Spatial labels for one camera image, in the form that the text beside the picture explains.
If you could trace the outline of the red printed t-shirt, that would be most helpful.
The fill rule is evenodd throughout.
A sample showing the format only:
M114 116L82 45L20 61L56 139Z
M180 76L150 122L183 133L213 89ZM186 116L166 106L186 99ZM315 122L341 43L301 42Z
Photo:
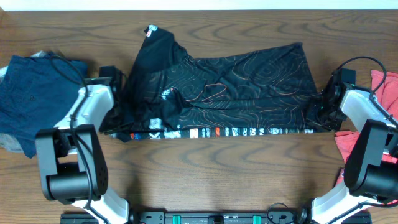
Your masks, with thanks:
M371 70L371 88L375 89L376 86L382 81L383 73L377 70ZM381 106L387 112L393 115L397 121L397 73L387 72L387 77L382 86L376 91L376 97ZM335 142L342 155L344 163L346 163L349 155L351 154L356 141L358 140L358 131L338 131L335 133ZM384 154L383 161L397 164L397 158ZM344 168L340 169L340 173L336 179L335 185L343 182Z

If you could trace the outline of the black patterned jersey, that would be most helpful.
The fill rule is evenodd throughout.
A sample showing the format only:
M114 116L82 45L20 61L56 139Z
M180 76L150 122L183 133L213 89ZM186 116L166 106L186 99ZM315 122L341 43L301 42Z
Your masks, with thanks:
M149 25L121 104L123 142L311 133L305 107L317 88L302 44L194 58L173 33Z

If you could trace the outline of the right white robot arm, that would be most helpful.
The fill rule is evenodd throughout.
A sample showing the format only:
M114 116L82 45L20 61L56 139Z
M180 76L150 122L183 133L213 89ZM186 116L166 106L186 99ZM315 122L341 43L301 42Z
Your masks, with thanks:
M342 223L369 207L397 206L397 121L377 102L370 90L345 84L340 111L359 131L344 169L344 181L312 200L302 212L304 223Z

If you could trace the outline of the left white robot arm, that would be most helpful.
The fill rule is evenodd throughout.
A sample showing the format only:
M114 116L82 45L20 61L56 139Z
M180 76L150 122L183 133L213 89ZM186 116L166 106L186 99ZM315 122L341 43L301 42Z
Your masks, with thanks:
M98 131L114 106L112 77L85 78L78 98L54 127L41 129L35 146L44 197L73 205L98 223L128 223L129 203L109 185Z

